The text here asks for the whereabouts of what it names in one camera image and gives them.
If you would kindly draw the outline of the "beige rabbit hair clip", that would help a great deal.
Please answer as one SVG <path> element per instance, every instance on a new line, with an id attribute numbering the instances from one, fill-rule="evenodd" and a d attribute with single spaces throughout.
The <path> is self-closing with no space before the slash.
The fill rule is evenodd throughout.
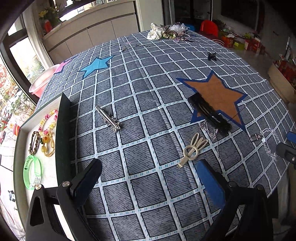
<path id="1" fill-rule="evenodd" d="M 180 162 L 177 164 L 177 167 L 183 168 L 183 166 L 188 162 L 195 160 L 199 156 L 199 152 L 204 149 L 208 144 L 206 138 L 200 137 L 199 133 L 195 133 L 191 139 L 189 145 L 185 146 L 183 149 L 183 157 Z"/>

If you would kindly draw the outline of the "silver spiked hair clip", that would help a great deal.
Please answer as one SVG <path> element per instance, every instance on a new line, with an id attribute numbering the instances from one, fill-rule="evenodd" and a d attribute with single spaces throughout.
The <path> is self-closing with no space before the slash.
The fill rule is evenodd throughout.
<path id="1" fill-rule="evenodd" d="M 110 114 L 106 113 L 100 106 L 96 106 L 95 109 L 99 112 L 101 117 L 103 118 L 104 122 L 111 128 L 111 130 L 116 133 L 118 130 L 121 129 L 120 121 L 115 119 Z"/>

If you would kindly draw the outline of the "black fuzzy hair clip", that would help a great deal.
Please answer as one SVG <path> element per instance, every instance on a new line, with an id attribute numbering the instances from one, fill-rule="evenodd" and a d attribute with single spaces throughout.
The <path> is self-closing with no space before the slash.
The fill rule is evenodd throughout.
<path id="1" fill-rule="evenodd" d="M 188 98 L 189 104 L 194 108 L 191 123 L 205 119 L 209 121 L 219 132 L 227 134 L 231 130 L 231 124 L 218 114 L 198 92 Z"/>

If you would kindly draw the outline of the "small black claw clip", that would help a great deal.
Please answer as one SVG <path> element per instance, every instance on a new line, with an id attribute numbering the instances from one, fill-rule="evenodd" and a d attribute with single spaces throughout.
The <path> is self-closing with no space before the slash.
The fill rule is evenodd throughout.
<path id="1" fill-rule="evenodd" d="M 208 55 L 208 60 L 209 61 L 216 61 L 217 60 L 217 53 L 216 52 L 208 52 L 207 53 L 207 55 Z"/>

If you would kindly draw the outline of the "green translucent bangle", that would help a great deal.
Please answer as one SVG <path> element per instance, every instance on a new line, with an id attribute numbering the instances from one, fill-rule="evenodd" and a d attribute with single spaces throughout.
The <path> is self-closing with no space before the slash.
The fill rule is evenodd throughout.
<path id="1" fill-rule="evenodd" d="M 41 183 L 42 164 L 38 157 L 30 155 L 23 166 L 23 182 L 27 190 L 33 190 Z"/>

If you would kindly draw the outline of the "orange star sticker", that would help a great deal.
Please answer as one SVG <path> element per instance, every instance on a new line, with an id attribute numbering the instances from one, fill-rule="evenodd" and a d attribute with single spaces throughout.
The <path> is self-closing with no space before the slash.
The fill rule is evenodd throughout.
<path id="1" fill-rule="evenodd" d="M 214 110 L 222 115 L 229 123 L 246 131 L 245 123 L 240 114 L 238 104 L 242 102 L 247 94 L 227 86 L 214 71 L 211 71 L 205 80 L 194 80 L 178 78 L 179 82 L 192 90 L 194 94 L 200 93 L 205 101 L 210 104 Z"/>

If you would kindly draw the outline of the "grey checked tablecloth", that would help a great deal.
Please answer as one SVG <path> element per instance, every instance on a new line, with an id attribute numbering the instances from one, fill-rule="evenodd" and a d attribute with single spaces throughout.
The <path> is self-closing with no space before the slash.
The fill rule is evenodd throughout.
<path id="1" fill-rule="evenodd" d="M 191 42 L 146 36 L 120 37 L 76 54 L 49 81 L 38 107 L 64 93 L 71 101 L 71 170 L 81 172 L 94 158 L 102 162 L 84 205 L 100 240 L 201 240 L 220 209 L 194 161 L 177 167 L 193 135 L 209 141 L 199 159 L 227 180 L 260 184 L 270 195 L 288 166 L 272 154 L 295 122 L 269 82 L 235 53 L 194 32 Z M 217 60 L 209 61 L 208 52 Z M 108 68 L 83 78 L 80 69 L 109 56 Z M 177 79 L 205 80 L 211 71 L 247 94 L 238 104 L 246 131 L 231 123 L 222 135 L 205 120 L 191 123 L 193 91 Z M 111 130 L 97 105 L 120 121 L 120 130 Z"/>

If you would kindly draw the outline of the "pink star sticker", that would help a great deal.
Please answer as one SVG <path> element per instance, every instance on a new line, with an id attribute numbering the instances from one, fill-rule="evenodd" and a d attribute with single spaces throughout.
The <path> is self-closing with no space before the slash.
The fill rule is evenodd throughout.
<path id="1" fill-rule="evenodd" d="M 55 73 L 54 74 L 57 74 L 57 73 L 60 73 L 63 71 L 64 67 L 69 63 L 71 62 L 73 59 L 68 59 L 66 61 L 63 61 L 62 63 L 60 63 L 59 67 L 56 69 Z"/>

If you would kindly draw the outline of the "blue star sticker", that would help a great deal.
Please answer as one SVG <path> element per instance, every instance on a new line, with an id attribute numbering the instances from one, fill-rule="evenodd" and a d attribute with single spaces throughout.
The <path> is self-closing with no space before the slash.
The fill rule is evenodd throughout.
<path id="1" fill-rule="evenodd" d="M 89 76 L 93 71 L 105 69 L 109 67 L 109 60 L 111 60 L 113 56 L 109 56 L 103 59 L 95 58 L 89 65 L 79 70 L 79 72 L 83 72 L 83 78 Z"/>

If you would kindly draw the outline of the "red plastic chair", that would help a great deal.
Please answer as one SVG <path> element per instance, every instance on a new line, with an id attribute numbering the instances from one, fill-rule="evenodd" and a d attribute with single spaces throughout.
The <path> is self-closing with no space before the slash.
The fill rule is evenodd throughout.
<path id="1" fill-rule="evenodd" d="M 209 38 L 209 39 L 218 39 L 219 30 L 217 25 L 211 20 L 203 20 L 200 26 L 201 35 Z"/>

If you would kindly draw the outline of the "pile of hair accessories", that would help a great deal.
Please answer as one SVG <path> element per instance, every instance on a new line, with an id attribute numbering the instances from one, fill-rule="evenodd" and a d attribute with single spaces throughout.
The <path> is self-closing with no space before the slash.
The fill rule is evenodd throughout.
<path id="1" fill-rule="evenodd" d="M 163 39 L 191 42 L 191 37 L 188 34 L 189 28 L 184 23 L 175 23 L 173 25 L 163 26 L 163 28 Z"/>

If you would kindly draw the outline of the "beige low cabinet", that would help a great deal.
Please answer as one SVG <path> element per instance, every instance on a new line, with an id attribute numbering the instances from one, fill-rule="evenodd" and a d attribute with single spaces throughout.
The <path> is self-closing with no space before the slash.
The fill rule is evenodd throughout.
<path id="1" fill-rule="evenodd" d="M 96 6 L 57 25 L 43 37 L 54 64 L 119 37 L 138 33 L 135 1 Z"/>

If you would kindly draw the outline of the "yellow flowers in red pot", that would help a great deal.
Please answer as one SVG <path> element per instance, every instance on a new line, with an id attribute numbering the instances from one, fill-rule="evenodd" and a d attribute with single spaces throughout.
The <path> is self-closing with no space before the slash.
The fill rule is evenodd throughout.
<path id="1" fill-rule="evenodd" d="M 38 16 L 46 34 L 61 23 L 57 5 L 46 7 L 43 11 L 38 13 Z"/>

